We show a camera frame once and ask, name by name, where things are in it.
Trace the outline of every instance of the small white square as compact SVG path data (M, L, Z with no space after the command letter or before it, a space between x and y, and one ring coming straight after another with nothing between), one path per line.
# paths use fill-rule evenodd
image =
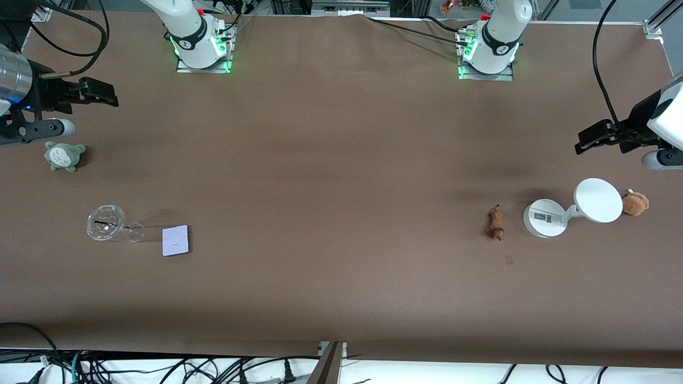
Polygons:
M173 256L189 251L190 241L187 236L187 225L161 230L161 254Z

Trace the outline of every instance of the silver cylinder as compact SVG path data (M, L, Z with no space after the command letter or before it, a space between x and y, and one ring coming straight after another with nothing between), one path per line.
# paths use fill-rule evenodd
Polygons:
M20 53L0 44L0 100L20 102L31 90L31 65Z

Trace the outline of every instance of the plush toy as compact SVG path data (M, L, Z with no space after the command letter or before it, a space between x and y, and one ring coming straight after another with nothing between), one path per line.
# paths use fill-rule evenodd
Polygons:
M624 213L630 216L639 216L650 207L650 201L644 194L628 190L628 195L624 196Z
M498 210L499 206L500 204L488 211L488 235L494 240L502 241L505 231L503 230L503 213Z
M50 163L50 169L56 170L64 168L69 172L76 171L76 164L81 159L81 154L85 152L85 146L70 146L69 144L55 144L52 141L45 143L45 159Z

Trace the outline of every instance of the clear plastic cup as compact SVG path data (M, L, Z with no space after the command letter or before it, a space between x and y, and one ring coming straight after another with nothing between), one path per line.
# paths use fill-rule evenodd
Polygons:
M145 236L142 224L126 217L124 211L114 205L101 206L90 214L85 230L97 241L137 243Z

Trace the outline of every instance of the metal mounting plate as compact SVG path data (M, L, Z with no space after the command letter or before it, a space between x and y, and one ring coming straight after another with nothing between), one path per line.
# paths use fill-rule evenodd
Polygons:
M230 27L225 33L225 50L227 53L221 57L213 65L206 68L191 68L188 67L181 59L178 59L176 72L178 73L230 73L232 71L232 58L235 52L235 41L237 40L237 25Z
M464 41L464 38L456 33L457 41ZM512 63L508 64L503 72L496 74L485 74L472 67L472 64L465 61L462 56L464 55L465 48L463 46L458 46L457 56L458 56L458 78L467 80L489 80L489 81L513 81L514 76L512 72Z

